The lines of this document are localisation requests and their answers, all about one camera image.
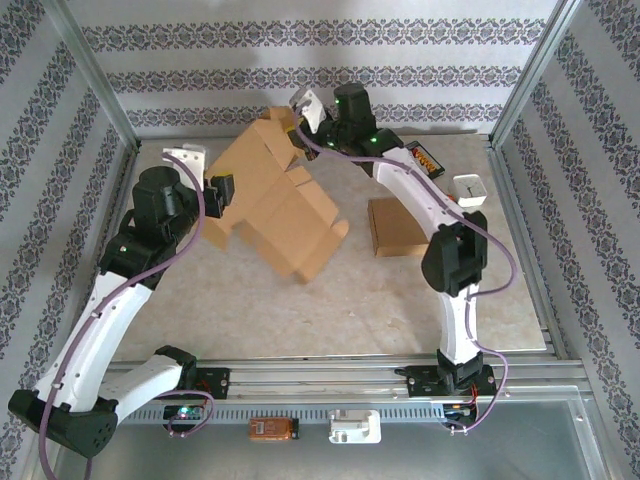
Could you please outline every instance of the wire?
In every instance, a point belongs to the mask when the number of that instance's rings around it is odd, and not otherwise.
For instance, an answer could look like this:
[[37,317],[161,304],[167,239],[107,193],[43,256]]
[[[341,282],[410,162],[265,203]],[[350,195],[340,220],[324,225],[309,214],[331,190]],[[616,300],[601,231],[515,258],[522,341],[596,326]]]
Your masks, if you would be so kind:
[[[211,393],[203,392],[201,390],[172,390],[170,392],[160,394],[156,398],[171,397],[173,395],[198,395],[198,396],[204,397],[205,402],[206,401],[211,402],[211,408],[209,409],[209,413],[207,413],[207,416],[205,417],[205,419],[202,420],[200,423],[198,423],[195,427],[193,427],[188,432],[180,432],[180,438],[190,437],[197,431],[202,430],[204,426],[207,424],[207,422],[211,420],[211,418],[213,417],[213,412],[215,410],[215,400],[213,398],[213,395],[211,395]],[[176,434],[176,432],[171,428],[171,426],[173,425],[174,420],[177,420],[178,418],[179,418],[178,415],[174,415],[169,419],[169,423],[167,424],[167,430],[169,430],[169,436],[171,437],[173,437]]]
[[473,430],[478,425],[480,425],[487,418],[489,413],[493,410],[493,407],[495,406],[495,404],[496,404],[496,402],[498,400],[498,397],[502,393],[502,390],[504,389],[505,383],[507,381],[507,377],[509,375],[509,362],[507,361],[507,358],[502,353],[480,345],[480,343],[478,343],[478,341],[474,338],[474,335],[471,333],[471,325],[469,323],[470,305],[471,305],[471,301],[474,298],[483,297],[483,296],[487,296],[487,295],[492,295],[492,294],[495,294],[495,293],[500,293],[500,292],[503,292],[504,290],[506,290],[507,288],[511,287],[511,285],[513,285],[513,283],[515,282],[515,279],[516,279],[516,275],[518,273],[518,265],[517,265],[515,259],[513,258],[513,255],[511,255],[511,252],[509,252],[507,247],[505,247],[502,244],[502,242],[500,242],[500,240],[498,240],[496,237],[491,235],[485,229],[477,226],[474,223],[471,223],[469,220],[467,220],[463,216],[458,215],[456,212],[451,210],[451,208],[449,208],[449,205],[444,200],[442,200],[439,197],[439,195],[437,195],[437,193],[433,190],[433,188],[429,185],[429,183],[427,183],[427,181],[423,178],[423,175],[421,174],[421,172],[417,171],[416,169],[414,169],[414,168],[412,168],[410,166],[407,166],[404,163],[399,162],[397,160],[392,160],[390,158],[385,158],[385,157],[351,157],[351,156],[348,156],[348,155],[344,155],[344,154],[342,154],[340,152],[336,152],[335,150],[331,150],[331,149],[328,149],[328,148],[321,147],[320,145],[318,145],[315,142],[313,142],[313,140],[311,140],[309,137],[307,137],[304,134],[304,132],[302,131],[302,129],[300,128],[300,113],[301,113],[301,111],[302,111],[302,106],[298,106],[297,108],[295,108],[293,110],[293,126],[294,126],[294,128],[296,130],[296,133],[300,137],[300,139],[309,148],[312,148],[313,150],[318,152],[318,154],[324,153],[326,155],[330,155],[332,157],[335,157],[335,158],[338,158],[338,159],[341,159],[341,160],[346,160],[346,161],[349,161],[349,162],[352,162],[352,163],[379,162],[379,163],[386,163],[388,165],[392,165],[394,167],[398,167],[398,168],[404,170],[407,174],[411,175],[414,179],[416,179],[418,181],[418,183],[420,183],[420,185],[427,191],[427,193],[429,193],[429,195],[431,195],[431,197],[436,201],[436,203],[440,206],[440,208],[442,208],[446,213],[448,213],[456,221],[460,222],[461,224],[465,225],[466,227],[469,227],[474,232],[476,232],[476,233],[482,235],[483,237],[485,237],[487,240],[489,240],[491,243],[493,243],[496,247],[498,247],[498,250],[500,250],[505,255],[505,257],[507,257],[507,260],[509,261],[509,266],[511,267],[511,274],[509,276],[509,280],[504,285],[502,285],[500,287],[494,288],[492,290],[485,290],[485,291],[482,291],[482,292],[469,294],[469,295],[467,295],[467,298],[466,298],[466,306],[465,306],[465,312],[464,312],[464,314],[465,314],[464,323],[465,323],[465,329],[467,331],[467,336],[469,337],[469,340],[481,352],[484,352],[484,353],[487,353],[489,355],[494,355],[494,356],[498,357],[502,361],[502,363],[504,365],[504,373],[502,375],[502,379],[500,380],[500,385],[498,385],[498,388],[496,390],[496,394],[491,399],[491,402],[489,402],[489,405],[487,406],[486,410],[483,412],[482,415],[480,415],[479,418],[476,419],[476,421],[473,424],[471,424],[468,427],[465,427],[463,429],[455,430],[455,432],[468,432],[470,430]]
[[[75,353],[78,346],[80,345],[80,342],[82,342],[82,339],[85,337],[85,335],[87,334],[87,331],[91,328],[93,323],[98,318],[100,318],[100,315],[102,314],[102,311],[104,310],[104,308],[110,302],[112,302],[115,298],[117,298],[118,295],[120,295],[124,290],[126,290],[130,286],[135,285],[138,282],[141,282],[145,278],[148,278],[151,275],[155,275],[156,273],[169,268],[175,262],[180,260],[184,255],[186,255],[186,253],[189,250],[191,250],[191,248],[195,245],[195,243],[200,238],[200,234],[202,232],[202,228],[204,225],[204,217],[205,217],[204,195],[202,193],[202,188],[200,188],[200,183],[198,182],[198,179],[195,177],[195,175],[191,173],[191,171],[187,168],[187,166],[184,163],[182,163],[180,160],[178,160],[176,157],[168,153],[163,153],[162,157],[167,160],[170,160],[178,168],[180,168],[187,175],[187,177],[189,178],[189,180],[191,180],[191,183],[193,184],[193,188],[196,191],[196,197],[198,199],[198,223],[196,226],[196,231],[194,235],[191,237],[191,239],[189,240],[189,242],[184,246],[184,248],[181,249],[178,253],[176,253],[173,257],[169,258],[168,260],[165,260],[164,262],[162,262],[161,264],[153,268],[150,268],[145,272],[142,272],[136,275],[135,277],[130,278],[126,282],[122,283],[120,286],[116,287],[111,293],[106,295],[102,299],[102,301],[98,304],[98,306],[95,309],[93,309],[87,321],[82,325],[77,335],[71,341],[71,344],[69,345],[69,348],[67,349],[66,354],[64,355],[62,361],[60,362],[60,367],[56,372],[53,382],[51,383],[51,390],[49,391],[49,396],[47,397],[47,402],[45,403],[44,411],[42,412],[42,419],[40,420],[40,432],[38,435],[38,449],[39,449],[39,456],[40,456],[40,464],[42,465],[42,470],[44,471],[44,474],[45,474],[45,477],[47,477],[47,480],[58,480],[55,474],[53,473],[53,470],[51,469],[51,465],[49,464],[49,459],[47,458],[47,450],[46,450],[47,429],[49,427],[49,419],[51,418],[51,412],[53,410],[53,402],[56,399],[56,395],[58,394],[58,391],[62,388],[61,382],[66,374],[66,368],[69,365],[69,362],[73,357],[73,354]],[[84,476],[85,480],[88,480],[89,477],[91,476],[91,469],[92,469],[92,459],[88,459],[87,467],[85,470],[85,476]]]
[[471,385],[471,394],[473,395],[471,410],[476,410],[478,408],[478,387],[475,383]]
[[[198,383],[196,383],[196,387],[198,385],[202,385],[202,388],[204,388],[205,392],[209,392],[211,393],[211,387],[209,386],[209,383],[203,378],[202,380],[200,380]],[[202,408],[207,406],[207,397],[204,398],[204,402],[202,402],[202,405],[200,405]]]

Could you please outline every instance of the small white box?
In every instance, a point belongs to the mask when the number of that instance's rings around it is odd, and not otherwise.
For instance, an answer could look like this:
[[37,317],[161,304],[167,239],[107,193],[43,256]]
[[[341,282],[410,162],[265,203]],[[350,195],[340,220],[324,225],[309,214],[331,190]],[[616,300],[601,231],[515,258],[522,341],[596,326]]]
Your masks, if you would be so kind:
[[463,208],[479,207],[487,198],[487,189],[480,175],[456,175],[451,180],[451,194],[458,205]]
[[376,410],[334,410],[330,412],[329,441],[337,445],[380,443],[380,412]]

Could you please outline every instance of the damask wallpaper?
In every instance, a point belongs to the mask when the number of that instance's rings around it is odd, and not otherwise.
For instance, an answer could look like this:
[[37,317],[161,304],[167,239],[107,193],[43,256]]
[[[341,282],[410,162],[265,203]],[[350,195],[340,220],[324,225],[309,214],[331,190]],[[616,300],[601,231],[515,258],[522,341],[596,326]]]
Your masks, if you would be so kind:
[[0,2],[0,479],[34,439],[6,409],[69,334],[122,181],[124,146],[38,1]]
[[70,0],[141,137],[237,134],[302,85],[405,130],[489,133],[555,0]]
[[640,478],[638,8],[583,4],[503,146],[552,306],[589,371],[624,478]]

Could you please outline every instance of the cardboard box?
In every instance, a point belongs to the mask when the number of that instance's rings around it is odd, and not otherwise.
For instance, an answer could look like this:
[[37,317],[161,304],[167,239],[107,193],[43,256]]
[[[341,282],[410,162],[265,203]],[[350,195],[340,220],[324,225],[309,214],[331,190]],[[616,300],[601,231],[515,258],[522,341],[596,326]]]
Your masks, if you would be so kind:
[[400,200],[374,198],[368,210],[376,257],[424,255],[427,251],[427,237]]
[[207,218],[203,236],[225,250],[236,229],[241,238],[283,276],[312,280],[349,230],[335,222],[338,208],[304,167],[286,133],[293,125],[287,107],[271,108],[213,163],[207,177],[232,173],[233,202],[221,219]]

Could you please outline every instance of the black plastic bracket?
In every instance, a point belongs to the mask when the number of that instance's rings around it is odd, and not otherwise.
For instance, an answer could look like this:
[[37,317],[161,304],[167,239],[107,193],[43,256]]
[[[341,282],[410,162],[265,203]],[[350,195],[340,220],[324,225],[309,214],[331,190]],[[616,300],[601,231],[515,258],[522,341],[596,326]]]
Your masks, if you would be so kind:
[[192,390],[195,388],[197,376],[196,357],[171,345],[159,348],[155,351],[155,354],[169,357],[182,367],[180,380],[176,385],[177,390]]
[[[205,179],[205,215],[221,218],[231,204],[233,175]],[[146,169],[132,190],[133,209],[126,212],[118,234],[105,248],[100,260],[102,272],[125,278],[159,265],[176,254],[176,247],[198,219],[196,192],[180,183],[180,174],[171,167]],[[154,290],[164,271],[141,283]]]
[[451,390],[443,382],[437,365],[411,365],[397,368],[395,373],[406,378],[409,397],[445,397],[451,395],[471,395],[471,385],[475,384],[479,395],[495,395],[497,387],[493,368],[482,366],[481,371],[458,390]]
[[[337,150],[343,154],[356,157],[382,157],[383,153],[404,143],[392,130],[378,128],[376,117],[371,110],[369,94],[364,85],[358,82],[337,87],[333,94],[338,106],[337,117],[334,118],[327,109],[316,133],[312,133],[305,121],[300,125],[303,133],[322,147]],[[305,150],[307,159],[316,158],[298,138],[295,131],[289,132],[293,145]],[[358,162],[357,165],[373,176],[372,162]]]
[[[186,390],[201,390],[209,392],[216,400],[226,400],[230,378],[231,370],[228,368],[196,368],[193,387]],[[197,395],[175,395],[163,398],[202,401],[202,397]]]
[[[464,217],[483,230],[487,218],[481,212]],[[440,225],[422,259],[422,274],[436,292],[457,297],[460,290],[482,279],[487,266],[487,239],[460,222]]]
[[475,379],[482,373],[482,352],[478,352],[478,354],[468,362],[457,365],[445,357],[440,349],[438,349],[437,357],[440,383],[451,393],[470,388]]
[[[93,458],[109,443],[118,425],[115,408],[118,402],[99,398],[90,412],[70,412],[69,405],[53,407],[49,417],[47,438],[85,458]],[[9,400],[9,411],[35,432],[40,431],[40,420],[45,402],[38,392],[16,390]]]

